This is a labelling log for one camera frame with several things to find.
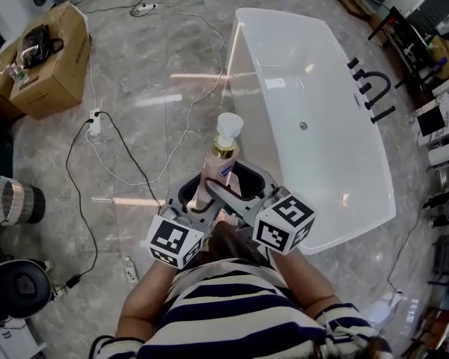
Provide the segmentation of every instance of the gold bottle collar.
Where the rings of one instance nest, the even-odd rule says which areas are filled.
[[[233,141],[233,143],[229,147],[221,146],[220,144],[218,144],[218,136],[216,136],[211,151],[213,155],[219,159],[229,159],[233,155],[235,147],[236,141]]]

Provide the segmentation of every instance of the black cable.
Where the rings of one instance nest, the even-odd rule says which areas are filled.
[[[382,332],[383,332],[386,328],[388,328],[389,325],[391,325],[391,323],[392,323],[394,317],[396,316],[396,312],[397,312],[397,308],[399,307],[399,303],[401,303],[401,301],[403,300],[404,293],[403,293],[402,291],[396,289],[396,287],[394,286],[394,284],[392,284],[392,282],[391,282],[391,276],[392,276],[392,273],[394,272],[394,269],[396,268],[397,262],[399,261],[399,257],[400,257],[400,255],[401,255],[401,252],[402,252],[403,249],[404,249],[404,246],[406,246],[406,243],[408,242],[409,237],[411,236],[411,233],[415,230],[415,228],[416,228],[416,227],[418,226],[418,224],[419,224],[419,219],[421,218],[421,213],[422,213],[423,209],[424,209],[424,208],[421,207],[421,209],[419,210],[418,218],[416,219],[416,222],[415,222],[414,226],[412,227],[412,229],[407,233],[406,240],[404,241],[403,245],[401,246],[401,249],[400,249],[399,252],[397,253],[397,257],[396,257],[396,260],[394,261],[394,264],[393,264],[393,266],[392,266],[391,272],[389,272],[389,275],[388,275],[388,278],[387,278],[388,283],[391,285],[391,287],[392,287],[393,290],[396,292],[396,294],[401,295],[401,299],[396,303],[396,306],[394,306],[394,312],[392,313],[391,320],[387,323],[386,326],[384,326],[383,328],[381,328],[381,329],[379,330],[379,334],[382,334]]]
[[[80,190],[78,189],[78,186],[76,185],[76,183],[75,183],[75,181],[73,180],[73,177],[72,177],[70,171],[68,170],[68,160],[70,159],[70,154],[72,153],[73,145],[75,144],[76,139],[78,138],[78,136],[79,136],[80,133],[82,132],[82,130],[83,130],[83,128],[85,127],[85,125],[86,125],[87,123],[91,123],[91,122],[92,122],[91,120],[86,120],[86,121],[83,123],[82,127],[80,128],[80,130],[78,131],[78,133],[76,133],[76,136],[75,136],[75,138],[73,139],[72,144],[70,145],[70,151],[68,152],[67,161],[65,162],[65,168],[67,169],[68,176],[69,176],[70,179],[72,180],[73,185],[75,186],[75,189],[76,189],[76,191],[78,192],[78,204],[79,204],[79,208],[80,208],[80,215],[82,216],[82,220],[84,221],[84,223],[87,225],[88,231],[90,232],[91,238],[93,239],[93,244],[94,244],[94,247],[95,247],[95,257],[94,257],[94,260],[93,260],[93,264],[91,265],[91,267],[90,267],[87,271],[84,271],[84,272],[82,272],[81,274],[76,275],[75,277],[73,277],[72,279],[70,279],[70,280],[67,282],[67,285],[66,285],[65,287],[68,286],[69,288],[71,288],[71,287],[74,286],[76,283],[78,283],[80,277],[82,277],[83,275],[85,275],[85,274],[89,273],[91,270],[93,270],[94,267],[95,267],[95,264],[97,263],[97,259],[98,259],[98,246],[97,246],[97,240],[95,239],[95,235],[94,235],[93,232],[91,231],[90,225],[88,224],[87,220],[85,219],[85,217],[84,217],[84,215],[83,215],[83,210],[82,210],[82,193],[80,193]]]
[[[121,8],[133,8],[136,7],[136,5],[122,5],[120,7],[111,7],[111,8],[103,8],[103,9],[96,9],[96,10],[89,10],[88,12],[83,12],[84,14],[89,13],[95,13],[95,12],[105,12],[107,10],[113,10],[113,9],[121,9]]]
[[[135,16],[134,13],[132,13],[136,7],[138,7],[141,3],[143,2],[143,0],[140,0],[138,3],[134,4],[134,5],[120,5],[118,7],[110,7],[110,8],[101,8],[101,9],[96,9],[96,10],[89,10],[88,12],[84,12],[85,14],[89,14],[89,13],[95,13],[95,12],[105,12],[107,10],[114,10],[114,9],[122,9],[122,8],[132,8],[131,11],[129,12],[130,16]]]
[[[136,7],[138,7],[142,2],[143,2],[143,0],[140,0],[140,1],[138,2],[138,4],[136,4],[136,5],[131,9],[131,11],[129,12],[129,15],[130,15],[130,16],[133,16],[133,17],[141,17],[141,16],[138,16],[137,13],[133,13],[133,11],[134,11],[134,10],[136,9]]]
[[[54,292],[57,293],[57,292],[59,292],[59,291],[61,291],[61,290],[63,290],[63,289],[66,289],[66,288],[67,288],[67,285],[61,287],[61,288],[58,289],[58,290],[52,290],[52,294],[53,294]]]
[[[120,140],[121,142],[123,142],[123,145],[125,146],[126,151],[128,152],[129,157],[133,160],[133,162],[135,163],[136,167],[138,168],[138,170],[140,171],[141,174],[143,174],[143,177],[146,179],[147,181],[147,185],[148,188],[150,189],[150,193],[151,196],[153,197],[153,199],[155,200],[156,204],[158,205],[158,211],[161,210],[162,205],[158,202],[158,200],[155,197],[155,194],[153,193],[153,190],[151,189],[151,185],[150,185],[150,181],[148,180],[147,175],[144,173],[144,171],[140,168],[140,165],[137,163],[137,161],[135,160],[135,158],[132,156],[131,152],[128,149],[128,146],[126,145],[125,140],[123,139],[123,136],[121,135],[121,132],[119,130],[119,128],[117,128],[117,126],[114,124],[113,120],[112,120],[112,116],[110,116],[106,111],[98,111],[97,114],[106,114],[108,116],[108,118],[110,119],[110,121],[112,122],[112,125],[114,127],[114,129],[117,131],[118,135],[120,136]]]
[[[415,225],[414,225],[414,226],[412,227],[412,229],[407,233],[406,240],[404,241],[403,245],[401,246],[401,249],[399,250],[399,253],[397,253],[397,257],[396,257],[396,260],[394,261],[394,265],[392,266],[391,272],[390,272],[389,275],[388,275],[388,283],[391,285],[391,287],[393,288],[393,290],[394,290],[396,293],[398,293],[398,294],[400,294],[400,293],[402,294],[402,292],[399,291],[398,289],[396,289],[396,287],[394,287],[394,284],[391,283],[391,279],[390,279],[390,278],[391,278],[391,276],[392,276],[392,273],[394,272],[394,269],[396,268],[397,261],[399,260],[399,256],[401,255],[401,252],[403,251],[404,246],[406,246],[406,243],[407,243],[407,241],[409,240],[409,237],[411,236],[411,233],[412,233],[412,232],[415,230],[415,228],[418,226],[419,218],[421,217],[422,210],[423,210],[423,208],[421,207],[421,209],[419,210],[419,213],[418,213],[418,219],[416,219]]]

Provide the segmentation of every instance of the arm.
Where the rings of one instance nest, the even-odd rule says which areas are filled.
[[[271,255],[291,292],[305,309],[306,315],[314,318],[328,306],[340,303],[329,280],[311,265],[298,249],[288,255],[271,251]]]
[[[177,269],[154,262],[140,283],[126,298],[115,337],[133,337],[143,341],[153,336],[156,317],[165,303]]]

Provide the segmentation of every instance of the power strip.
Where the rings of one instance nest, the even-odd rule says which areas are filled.
[[[100,122],[100,115],[98,114],[99,109],[93,109],[90,111],[90,135],[92,137],[97,137],[98,134],[102,132],[102,124]]]
[[[158,4],[151,4],[151,5],[141,5],[140,7],[137,7],[134,12],[136,13],[146,13],[150,12],[153,9],[155,9],[158,6]]]

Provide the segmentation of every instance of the electrical outlet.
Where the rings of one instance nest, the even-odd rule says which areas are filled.
[[[100,122],[100,115],[98,114],[99,109],[93,109],[90,111],[90,120],[93,120],[90,123],[90,135],[92,137],[97,137],[98,134],[102,132],[102,124]]]

